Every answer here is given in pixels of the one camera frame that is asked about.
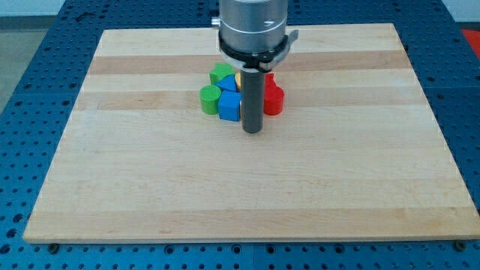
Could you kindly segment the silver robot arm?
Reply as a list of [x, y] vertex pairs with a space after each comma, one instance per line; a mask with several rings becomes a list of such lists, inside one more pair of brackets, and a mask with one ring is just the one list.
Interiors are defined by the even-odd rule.
[[286, 58], [297, 37], [286, 35], [287, 15], [287, 0], [220, 0], [222, 58], [244, 72], [270, 72]]

